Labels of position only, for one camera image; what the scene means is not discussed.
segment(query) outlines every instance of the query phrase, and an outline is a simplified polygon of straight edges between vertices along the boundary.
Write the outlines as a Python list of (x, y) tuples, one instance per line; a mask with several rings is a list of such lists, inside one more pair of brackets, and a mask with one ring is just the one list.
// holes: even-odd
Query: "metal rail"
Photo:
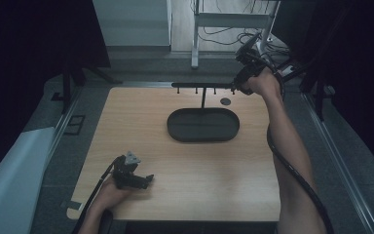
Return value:
[(314, 120), (315, 126), (318, 129), (318, 133), (323, 140), (327, 150), (329, 151), (330, 158), (333, 162), (333, 165), (336, 168), (336, 171), (339, 174), (339, 177), (342, 180), (342, 183), (345, 185), (345, 188), (350, 196), (352, 203), (356, 209), (356, 212), (362, 221), (364, 228), (367, 233), (374, 234), (374, 217), (373, 214), (362, 196), (359, 187), (353, 176), (351, 175), (345, 161), (340, 153), (338, 147), (336, 146), (330, 132), (327, 130), (324, 122), (320, 121), (318, 116), (315, 113), (315, 106), (313, 101), (308, 95), (302, 94), (302, 99), (307, 103), (311, 117)]

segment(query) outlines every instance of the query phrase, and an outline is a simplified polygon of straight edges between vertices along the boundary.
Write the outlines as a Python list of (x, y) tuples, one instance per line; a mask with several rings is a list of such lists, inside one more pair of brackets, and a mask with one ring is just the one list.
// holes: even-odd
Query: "black stand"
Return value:
[(183, 108), (172, 112), (167, 121), (169, 135), (181, 142), (215, 142), (234, 138), (240, 128), (238, 116), (226, 108), (205, 108), (207, 88), (231, 89), (231, 84), (172, 83), (179, 88), (203, 88), (201, 108)]

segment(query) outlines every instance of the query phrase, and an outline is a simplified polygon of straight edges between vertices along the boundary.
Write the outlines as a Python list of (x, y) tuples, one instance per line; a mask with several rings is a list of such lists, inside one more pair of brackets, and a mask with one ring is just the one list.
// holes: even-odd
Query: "metal rod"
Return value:
[(214, 89), (231, 89), (232, 83), (171, 83), (174, 88), (214, 88)]
[(275, 20), (276, 11), (278, 10), (278, 6), (279, 6), (279, 1), (275, 1), (274, 4), (275, 5), (273, 6), (273, 9), (269, 14), (269, 18), (268, 18), (268, 21), (266, 23), (266, 26), (263, 29), (262, 40), (260, 42), (260, 54), (265, 53), (265, 47), (266, 47), (266, 44), (267, 44), (267, 39), (270, 35), (270, 31), (272, 30), (273, 21)]
[(205, 108), (206, 91), (207, 91), (207, 88), (203, 88), (202, 108)]

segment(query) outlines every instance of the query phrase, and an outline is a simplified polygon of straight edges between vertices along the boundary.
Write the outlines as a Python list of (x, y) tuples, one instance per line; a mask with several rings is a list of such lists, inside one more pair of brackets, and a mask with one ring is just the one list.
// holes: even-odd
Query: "black cable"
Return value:
[(215, 6), (217, 7), (218, 11), (221, 13), (221, 9), (218, 7), (218, 0), (215, 0)]
[(254, 11), (254, 5), (256, 5), (256, 0), (253, 1), (253, 6), (251, 6), (251, 11), (250, 11), (250, 13), (253, 13), (253, 11)]
[(248, 0), (247, 6), (245, 6), (245, 8), (244, 8), (244, 10), (242, 11), (242, 13), (244, 13), (244, 12), (245, 12), (245, 9), (247, 9), (247, 8), (248, 8), (248, 6), (250, 6), (250, 4), (251, 4), (251, 0)]
[(209, 40), (209, 39), (205, 39), (203, 38), (200, 33), (198, 33), (198, 36), (200, 37), (200, 39), (204, 40), (204, 41), (207, 41), (207, 42), (213, 42), (213, 43), (216, 43), (216, 44), (219, 44), (219, 45), (224, 45), (224, 46), (230, 46), (230, 45), (233, 45), (235, 43), (238, 43), (239, 40), (236, 40), (235, 42), (232, 42), (232, 43), (223, 43), (223, 42), (218, 42), (218, 41), (214, 41), (214, 40)]
[[(272, 70), (277, 78), (281, 87), (284, 87), (284, 83), (282, 77), (276, 70)], [(284, 90), (282, 91), (281, 98), (284, 99)], [(269, 144), (270, 149), (272, 150), (273, 154), (280, 160), (280, 162), (284, 165), (284, 167), (290, 172), (290, 174), (299, 182), (305, 192), (309, 195), (312, 202), (315, 204), (320, 217), (323, 220), (323, 223), (326, 228), (327, 234), (333, 234), (333, 226), (330, 221), (329, 215), (327, 214), (326, 207), (321, 202), (320, 198), (318, 197), (315, 190), (311, 187), (311, 185), (299, 174), (299, 172), (291, 166), (291, 164), (284, 158), (284, 156), (276, 149), (275, 143), (272, 138), (272, 132), (270, 130), (270, 125), (267, 129), (266, 139)]]
[(78, 231), (80, 230), (83, 222), (84, 222), (84, 218), (87, 214), (87, 209), (90, 207), (90, 204), (91, 202), (93, 201), (96, 193), (98, 192), (99, 190), (99, 187), (102, 185), (102, 183), (104, 182), (105, 178), (108, 176), (108, 174), (110, 174), (111, 172), (111, 169), (112, 167), (114, 166), (114, 163), (115, 161), (117, 160), (118, 158), (116, 158), (112, 164), (110, 166), (108, 166), (107, 170), (105, 171), (105, 173), (101, 176), (101, 178), (99, 179), (98, 181), (98, 184), (96, 185), (95, 189), (93, 190), (93, 193), (91, 194), (90, 198), (88, 199), (87, 203), (85, 204), (85, 207), (83, 208), (83, 210), (81, 211), (81, 214), (80, 214), (80, 217), (78, 218), (77, 220), (77, 223), (75, 224), (75, 227), (74, 227), (74, 230), (72, 230), (72, 234), (77, 234)]
[(267, 12), (267, 8), (269, 7), (269, 2), (270, 2), (270, 1), (267, 1), (267, 5), (266, 5), (266, 10), (265, 10), (265, 14), (266, 14), (266, 12)]
[(205, 34), (207, 35), (214, 35), (214, 34), (217, 34), (217, 33), (220, 33), (220, 32), (224, 32), (224, 31), (227, 31), (227, 30), (230, 30), (232, 29), (233, 27), (227, 27), (227, 28), (224, 28), (222, 30), (219, 30), (219, 31), (215, 31), (215, 32), (206, 32), (206, 28), (203, 27), (203, 31), (205, 32)]

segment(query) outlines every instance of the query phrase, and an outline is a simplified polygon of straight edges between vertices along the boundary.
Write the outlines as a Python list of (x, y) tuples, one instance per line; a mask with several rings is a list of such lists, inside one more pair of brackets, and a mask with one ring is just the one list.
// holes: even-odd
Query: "gray floor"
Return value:
[[(124, 81), (123, 86), (168, 86), (169, 82), (180, 81), (231, 82), (242, 67), (232, 54), (202, 55), (198, 70), (190, 68), (188, 54), (110, 52), (110, 58), (113, 67), (103, 70), (116, 80)], [(64, 135), (60, 139), (42, 182), (31, 233), (68, 233), (74, 227), (75, 220), (66, 216), (65, 203), (72, 196), (108, 92), (112, 87), (119, 86), (89, 71), (86, 75), (88, 81), (80, 89), (81, 94), (72, 113), (86, 116), (83, 128), (77, 136)], [(298, 91), (299, 82), (300, 79), (294, 79), (286, 84), (285, 106), (311, 154), (319, 196), (328, 209), (335, 233), (367, 233), (318, 134), (310, 109)], [(61, 84), (60, 77), (47, 82), (45, 94), (25, 127), (26, 131), (56, 126), (61, 117), (62, 103), (51, 101), (51, 97), (56, 92), (61, 93)], [(324, 118), (374, 215), (374, 157), (329, 99), (324, 103)], [(75, 129), (67, 127), (65, 131), (73, 132)], [(125, 222), (116, 221), (112, 233), (124, 233), (125, 228)], [(242, 229), (240, 233), (254, 233), (254, 229)]]

